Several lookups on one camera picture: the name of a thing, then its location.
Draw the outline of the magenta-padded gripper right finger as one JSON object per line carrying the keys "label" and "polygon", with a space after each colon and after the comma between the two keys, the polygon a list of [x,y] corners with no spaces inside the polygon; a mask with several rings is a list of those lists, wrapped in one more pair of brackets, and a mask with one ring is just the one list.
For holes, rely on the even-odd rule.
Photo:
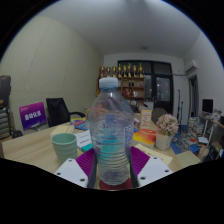
{"label": "magenta-padded gripper right finger", "polygon": [[130,176],[134,188],[143,187],[172,174],[172,170],[157,156],[130,148]]}

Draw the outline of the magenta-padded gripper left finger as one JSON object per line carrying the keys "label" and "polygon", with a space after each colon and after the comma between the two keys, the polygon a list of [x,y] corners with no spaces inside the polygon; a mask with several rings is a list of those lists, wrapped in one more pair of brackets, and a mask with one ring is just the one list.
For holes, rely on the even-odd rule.
{"label": "magenta-padded gripper left finger", "polygon": [[76,159],[68,158],[55,175],[78,186],[93,189],[96,182],[96,167],[94,149],[89,149]]}

